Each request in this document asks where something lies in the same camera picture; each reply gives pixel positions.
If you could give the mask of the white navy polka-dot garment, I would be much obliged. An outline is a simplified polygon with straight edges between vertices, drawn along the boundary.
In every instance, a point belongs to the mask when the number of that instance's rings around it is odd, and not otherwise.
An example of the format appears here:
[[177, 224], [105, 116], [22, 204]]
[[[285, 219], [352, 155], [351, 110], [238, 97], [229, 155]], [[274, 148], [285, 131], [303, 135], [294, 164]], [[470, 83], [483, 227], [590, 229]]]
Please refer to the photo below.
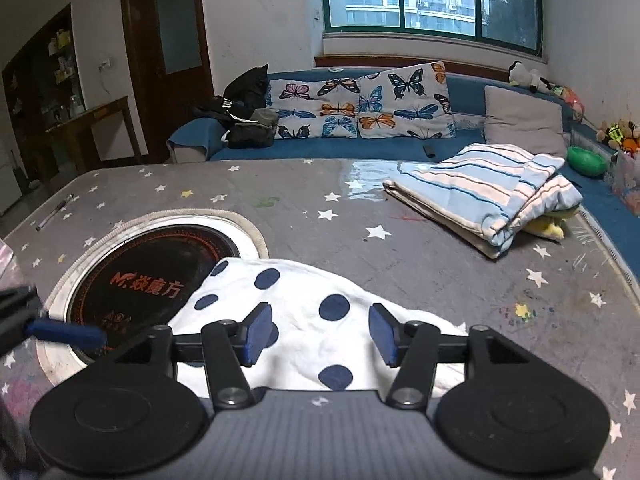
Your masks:
[[337, 274], [284, 259], [221, 260], [169, 325], [177, 335], [197, 334], [216, 321], [241, 322], [261, 302], [272, 307], [273, 331], [258, 362], [244, 372], [253, 388], [386, 393], [397, 372], [384, 364], [370, 337], [372, 304], [382, 304], [400, 322], [433, 324], [445, 335], [468, 332]]

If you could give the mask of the round induction cooktop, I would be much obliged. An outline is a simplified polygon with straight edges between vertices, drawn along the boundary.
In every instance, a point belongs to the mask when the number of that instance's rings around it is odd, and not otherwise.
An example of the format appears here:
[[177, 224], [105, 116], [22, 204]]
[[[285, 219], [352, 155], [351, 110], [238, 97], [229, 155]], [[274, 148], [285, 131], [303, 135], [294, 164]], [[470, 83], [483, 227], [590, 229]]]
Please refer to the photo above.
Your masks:
[[154, 324], [169, 322], [227, 257], [265, 258], [267, 243], [250, 220], [222, 209], [151, 212], [90, 243], [58, 280], [44, 306], [51, 318], [99, 327], [98, 350], [37, 346], [56, 385]]

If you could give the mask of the pen on table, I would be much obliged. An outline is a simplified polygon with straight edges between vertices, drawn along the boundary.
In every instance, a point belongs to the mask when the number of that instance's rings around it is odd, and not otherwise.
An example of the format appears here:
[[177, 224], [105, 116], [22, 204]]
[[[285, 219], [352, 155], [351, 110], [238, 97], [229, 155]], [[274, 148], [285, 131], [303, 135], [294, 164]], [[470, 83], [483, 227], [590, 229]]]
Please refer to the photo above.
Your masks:
[[40, 232], [44, 227], [59, 213], [61, 212], [74, 198], [73, 194], [68, 194], [64, 200], [61, 200], [39, 223], [36, 224], [35, 229]]

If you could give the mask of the yellow cloth under blanket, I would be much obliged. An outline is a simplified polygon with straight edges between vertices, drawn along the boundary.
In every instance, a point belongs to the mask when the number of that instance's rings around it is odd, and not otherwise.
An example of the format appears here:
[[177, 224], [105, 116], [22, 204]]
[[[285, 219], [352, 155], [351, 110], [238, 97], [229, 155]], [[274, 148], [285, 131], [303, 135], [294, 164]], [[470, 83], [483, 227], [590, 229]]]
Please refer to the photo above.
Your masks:
[[529, 221], [523, 231], [545, 240], [552, 240], [552, 242], [562, 242], [565, 238], [566, 222], [573, 218], [577, 211], [577, 207], [569, 210], [549, 211], [548, 214], [543, 214]]

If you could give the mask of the black bag pile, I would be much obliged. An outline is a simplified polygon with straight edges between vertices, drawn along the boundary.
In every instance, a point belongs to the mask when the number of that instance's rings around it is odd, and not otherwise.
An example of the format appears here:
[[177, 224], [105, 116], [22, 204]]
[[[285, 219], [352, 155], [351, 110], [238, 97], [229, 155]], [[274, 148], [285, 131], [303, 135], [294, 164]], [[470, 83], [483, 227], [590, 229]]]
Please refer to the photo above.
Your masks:
[[196, 118], [216, 120], [224, 144], [232, 150], [270, 148], [276, 137], [278, 114], [267, 107], [268, 65], [251, 68], [224, 89], [192, 108]]

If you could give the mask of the large butterfly pillow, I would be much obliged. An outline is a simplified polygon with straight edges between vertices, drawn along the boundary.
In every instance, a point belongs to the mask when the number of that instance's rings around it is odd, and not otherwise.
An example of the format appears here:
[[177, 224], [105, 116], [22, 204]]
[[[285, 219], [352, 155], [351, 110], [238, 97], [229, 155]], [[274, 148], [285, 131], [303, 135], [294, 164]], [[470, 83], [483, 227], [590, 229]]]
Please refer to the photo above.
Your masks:
[[383, 70], [357, 79], [363, 139], [447, 139], [456, 135], [443, 62]]

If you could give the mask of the green round toy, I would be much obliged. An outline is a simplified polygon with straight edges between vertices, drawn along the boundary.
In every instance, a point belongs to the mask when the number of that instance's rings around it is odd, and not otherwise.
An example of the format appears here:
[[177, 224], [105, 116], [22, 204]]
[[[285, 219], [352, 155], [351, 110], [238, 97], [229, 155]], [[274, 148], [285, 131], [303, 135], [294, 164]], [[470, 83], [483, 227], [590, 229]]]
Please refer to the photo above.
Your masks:
[[566, 162], [570, 168], [587, 178], [600, 179], [608, 171], [608, 162], [601, 155], [579, 146], [567, 149]]

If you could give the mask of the dark display cabinet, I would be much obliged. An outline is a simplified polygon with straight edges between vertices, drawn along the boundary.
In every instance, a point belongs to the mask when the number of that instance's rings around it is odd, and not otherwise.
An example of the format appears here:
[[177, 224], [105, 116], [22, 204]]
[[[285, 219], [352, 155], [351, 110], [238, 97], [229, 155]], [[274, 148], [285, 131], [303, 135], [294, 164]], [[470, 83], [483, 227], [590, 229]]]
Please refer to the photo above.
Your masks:
[[50, 179], [58, 163], [47, 131], [84, 104], [78, 76], [72, 8], [66, 6], [30, 38], [4, 70], [9, 118], [28, 180]]

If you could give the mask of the blue sofa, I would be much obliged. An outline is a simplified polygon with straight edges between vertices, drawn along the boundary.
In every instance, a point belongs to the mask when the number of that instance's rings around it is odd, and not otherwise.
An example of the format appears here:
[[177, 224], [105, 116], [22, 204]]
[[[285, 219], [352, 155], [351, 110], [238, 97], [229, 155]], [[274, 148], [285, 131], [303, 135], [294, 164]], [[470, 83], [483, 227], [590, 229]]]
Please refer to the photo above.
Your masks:
[[[285, 159], [285, 158], [344, 158], [376, 160], [410, 160], [427, 162], [424, 148], [428, 145], [435, 153], [434, 162], [444, 160], [465, 146], [485, 140], [486, 116], [485, 88], [487, 86], [511, 90], [541, 102], [559, 105], [562, 110], [563, 132], [568, 140], [591, 141], [594, 134], [573, 120], [572, 110], [561, 100], [546, 94], [533, 94], [505, 82], [493, 79], [449, 74], [447, 76], [449, 101], [456, 134], [452, 138], [428, 139], [414, 136], [396, 136], [385, 139], [329, 138], [322, 140], [294, 133], [289, 139], [277, 139], [270, 148], [234, 150], [222, 142], [224, 129], [213, 117], [198, 113], [192, 122], [180, 127], [167, 141], [169, 153], [175, 162], [223, 159]], [[639, 274], [639, 218], [623, 204], [611, 190], [608, 180], [586, 177], [571, 166], [562, 173], [571, 180], [584, 196], [584, 205], [597, 220], [599, 229], [612, 240], [614, 248], [631, 268]]]

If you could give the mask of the small butterfly pillow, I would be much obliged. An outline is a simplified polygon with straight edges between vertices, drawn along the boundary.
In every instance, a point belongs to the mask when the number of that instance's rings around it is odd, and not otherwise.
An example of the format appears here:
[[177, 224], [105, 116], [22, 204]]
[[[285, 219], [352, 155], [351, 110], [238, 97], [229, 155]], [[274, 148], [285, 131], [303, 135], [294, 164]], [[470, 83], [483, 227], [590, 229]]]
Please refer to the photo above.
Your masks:
[[354, 78], [273, 79], [266, 103], [279, 117], [278, 140], [356, 139], [359, 97]]

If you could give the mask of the clear plastic storage box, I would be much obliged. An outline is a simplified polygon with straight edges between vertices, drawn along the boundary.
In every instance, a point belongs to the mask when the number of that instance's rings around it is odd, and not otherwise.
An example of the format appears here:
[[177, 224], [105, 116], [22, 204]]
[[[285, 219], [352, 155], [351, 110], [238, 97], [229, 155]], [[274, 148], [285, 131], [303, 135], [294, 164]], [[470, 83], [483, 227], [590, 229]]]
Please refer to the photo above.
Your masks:
[[619, 152], [616, 156], [613, 192], [636, 216], [640, 214], [640, 165], [639, 157]]

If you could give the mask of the white black plush toy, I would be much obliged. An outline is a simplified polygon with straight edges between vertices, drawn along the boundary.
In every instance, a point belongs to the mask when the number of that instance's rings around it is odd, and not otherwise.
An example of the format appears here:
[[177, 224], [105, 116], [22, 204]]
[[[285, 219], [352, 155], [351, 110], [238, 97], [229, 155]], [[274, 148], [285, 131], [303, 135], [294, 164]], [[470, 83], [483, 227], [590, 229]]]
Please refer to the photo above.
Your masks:
[[528, 70], [521, 61], [514, 61], [509, 67], [509, 84], [532, 93], [549, 94], [550, 82], [536, 70]]

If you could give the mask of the pink plush toy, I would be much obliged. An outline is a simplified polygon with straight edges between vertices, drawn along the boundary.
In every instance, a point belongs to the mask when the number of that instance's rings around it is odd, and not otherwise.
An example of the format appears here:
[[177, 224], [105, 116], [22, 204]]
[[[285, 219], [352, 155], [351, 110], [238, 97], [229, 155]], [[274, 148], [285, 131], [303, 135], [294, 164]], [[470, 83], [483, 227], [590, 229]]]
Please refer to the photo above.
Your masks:
[[559, 84], [553, 87], [553, 93], [570, 107], [574, 122], [582, 122], [585, 116], [585, 105], [577, 93], [571, 88]]

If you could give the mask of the orange yellow plush toys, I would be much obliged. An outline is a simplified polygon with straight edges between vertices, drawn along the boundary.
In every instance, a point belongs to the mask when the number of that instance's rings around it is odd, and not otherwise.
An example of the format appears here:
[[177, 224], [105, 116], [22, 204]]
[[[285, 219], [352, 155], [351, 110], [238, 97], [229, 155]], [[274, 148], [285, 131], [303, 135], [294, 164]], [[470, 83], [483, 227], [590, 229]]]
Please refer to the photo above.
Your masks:
[[621, 119], [609, 125], [604, 122], [597, 131], [597, 141], [634, 157], [639, 151], [639, 126], [632, 120]]

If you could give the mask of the dark wooden door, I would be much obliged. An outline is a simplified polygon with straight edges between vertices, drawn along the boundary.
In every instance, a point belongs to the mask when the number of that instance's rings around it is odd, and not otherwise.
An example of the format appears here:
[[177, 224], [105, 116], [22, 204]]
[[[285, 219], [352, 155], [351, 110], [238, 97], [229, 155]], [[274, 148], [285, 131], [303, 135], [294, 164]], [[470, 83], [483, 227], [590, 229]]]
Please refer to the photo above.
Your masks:
[[129, 73], [151, 162], [214, 96], [202, 0], [120, 0]]

